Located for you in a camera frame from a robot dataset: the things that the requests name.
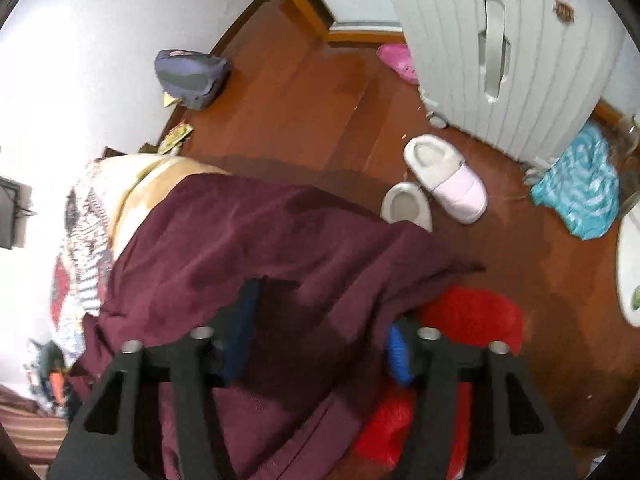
wooden baseboard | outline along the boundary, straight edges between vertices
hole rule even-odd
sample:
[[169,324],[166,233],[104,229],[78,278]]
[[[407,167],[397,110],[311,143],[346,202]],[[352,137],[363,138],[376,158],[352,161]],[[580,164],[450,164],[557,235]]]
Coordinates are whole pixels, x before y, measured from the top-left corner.
[[622,117],[622,113],[617,111],[604,99],[600,99],[600,101],[598,101],[598,104],[591,113],[591,119],[611,127],[616,126]]
[[114,150],[109,146],[104,147],[104,151],[102,152],[102,158],[109,158],[110,156],[123,156],[126,153],[119,152],[118,150]]
[[388,30],[329,30],[325,41],[331,46],[377,46],[383,43],[404,43],[404,34]]
[[[242,14],[240,14],[240,16],[238,16],[238,18],[226,30],[226,32],[222,35],[222,37],[218,40],[215,46],[211,49],[210,54],[212,54],[213,56],[222,56],[225,49],[229,46],[229,43],[231,43],[231,40],[236,36],[238,32],[240,32],[240,29],[244,27],[244,24],[249,21],[249,18],[251,18],[256,13],[256,11],[260,8],[260,6],[263,3],[268,1],[269,0],[252,1],[249,4],[249,6],[242,12]],[[171,129],[176,127],[178,124],[180,124],[180,121],[184,117],[184,113],[186,111],[187,109],[184,106],[175,105],[174,111],[171,113],[171,116],[169,117],[169,120],[164,126],[164,129],[162,130],[162,134],[158,139],[158,146],[160,145],[162,140],[164,140],[167,134],[171,131]]]

wooden floor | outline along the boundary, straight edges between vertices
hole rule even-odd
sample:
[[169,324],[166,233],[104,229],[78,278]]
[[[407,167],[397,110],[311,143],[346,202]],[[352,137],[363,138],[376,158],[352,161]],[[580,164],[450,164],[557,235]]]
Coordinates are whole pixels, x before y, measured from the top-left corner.
[[[235,70],[207,110],[186,114],[195,130],[183,155],[379,211],[403,179],[404,145],[429,131],[417,89],[372,48],[326,46],[288,3],[264,4],[225,56]],[[640,378],[639,332],[616,297],[618,225],[599,240],[570,236],[553,211],[526,197],[515,162],[453,128],[437,134],[466,156],[490,202],[471,226],[433,204],[434,232],[486,264],[467,285],[499,292],[526,313],[527,364],[569,441],[606,446]]]

maroon blanket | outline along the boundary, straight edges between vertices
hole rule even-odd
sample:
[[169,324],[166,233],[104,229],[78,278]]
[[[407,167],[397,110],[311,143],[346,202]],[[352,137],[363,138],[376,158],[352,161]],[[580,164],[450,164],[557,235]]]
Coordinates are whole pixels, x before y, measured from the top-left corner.
[[[178,339],[265,276],[242,380],[214,393],[220,422],[238,478],[318,480],[366,420],[390,323],[468,270],[421,228],[320,190],[189,176],[116,261],[100,317],[84,318],[79,365],[96,376],[127,339]],[[175,479],[171,402],[161,389]]]

red cloth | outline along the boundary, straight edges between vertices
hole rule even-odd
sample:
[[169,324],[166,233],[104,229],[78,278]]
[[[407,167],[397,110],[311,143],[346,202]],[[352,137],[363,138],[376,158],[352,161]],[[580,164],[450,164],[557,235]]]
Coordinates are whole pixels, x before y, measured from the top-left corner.
[[[391,322],[471,269],[423,229],[320,190],[193,175],[116,261],[99,318],[84,318],[79,367],[100,374],[128,339],[175,340],[245,279],[266,276],[242,380],[214,392],[220,423],[240,479],[319,480],[373,405]],[[175,479],[171,402],[161,388],[165,475]]]
[[[517,355],[522,346],[522,311],[506,298],[487,290],[452,286],[435,301],[417,309],[423,326],[433,326],[456,343],[487,346],[504,341]],[[466,462],[471,417],[471,384],[458,385],[454,443],[447,479],[455,478]],[[414,415],[415,392],[389,381],[376,411],[353,449],[364,458],[392,469],[402,454]]]

purple backpack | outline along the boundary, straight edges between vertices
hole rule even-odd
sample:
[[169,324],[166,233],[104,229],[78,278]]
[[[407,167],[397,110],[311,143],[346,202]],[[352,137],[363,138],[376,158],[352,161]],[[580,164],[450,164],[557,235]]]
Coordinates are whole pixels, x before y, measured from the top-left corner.
[[161,50],[156,75],[162,88],[189,110],[204,110],[231,71],[228,60],[191,50]]

